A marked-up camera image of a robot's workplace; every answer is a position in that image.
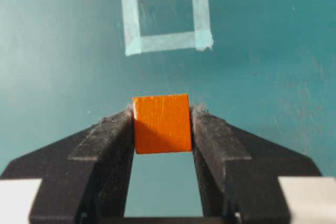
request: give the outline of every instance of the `teal table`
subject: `teal table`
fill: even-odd
[[[121,0],[0,0],[0,171],[123,110],[188,93],[336,175],[336,1],[208,0],[212,50],[125,55]],[[194,30],[192,0],[138,0],[141,36]],[[136,155],[127,216],[200,216],[190,153]]]

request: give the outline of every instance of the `tape strip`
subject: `tape strip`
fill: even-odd
[[[140,35],[138,0],[121,0],[123,10],[126,56],[142,52],[196,48],[203,51],[213,45],[208,0],[192,0],[194,31],[185,33]]]
[[[155,52],[165,50],[176,50],[195,47],[195,33],[165,34],[156,36],[141,37],[142,52]]]
[[[141,53],[138,0],[121,0],[126,56]]]

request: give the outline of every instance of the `orange cube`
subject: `orange cube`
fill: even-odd
[[[138,154],[192,150],[187,94],[135,97],[133,109]]]

